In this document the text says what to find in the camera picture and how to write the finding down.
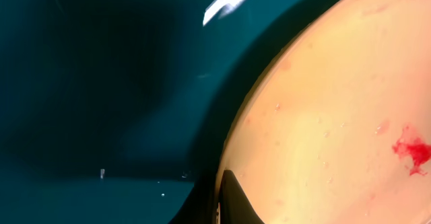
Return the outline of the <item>yellow-green plate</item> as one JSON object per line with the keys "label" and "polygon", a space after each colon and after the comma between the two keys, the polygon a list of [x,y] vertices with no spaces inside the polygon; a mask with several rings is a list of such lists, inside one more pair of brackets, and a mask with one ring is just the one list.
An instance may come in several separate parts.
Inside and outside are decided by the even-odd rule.
{"label": "yellow-green plate", "polygon": [[288,47],[226,141],[265,223],[430,221],[430,0],[341,0]]}

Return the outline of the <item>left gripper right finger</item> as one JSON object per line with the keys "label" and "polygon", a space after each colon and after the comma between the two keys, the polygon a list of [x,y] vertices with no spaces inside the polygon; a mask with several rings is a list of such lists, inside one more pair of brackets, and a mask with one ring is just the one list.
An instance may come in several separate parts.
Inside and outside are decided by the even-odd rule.
{"label": "left gripper right finger", "polygon": [[224,170],[219,204],[221,224],[264,224],[231,170]]}

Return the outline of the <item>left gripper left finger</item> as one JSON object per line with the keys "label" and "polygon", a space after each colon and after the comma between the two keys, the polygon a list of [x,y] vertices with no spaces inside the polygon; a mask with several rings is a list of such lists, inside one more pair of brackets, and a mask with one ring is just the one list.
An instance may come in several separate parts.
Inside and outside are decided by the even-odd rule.
{"label": "left gripper left finger", "polygon": [[215,175],[202,175],[168,224],[214,224],[215,183]]}

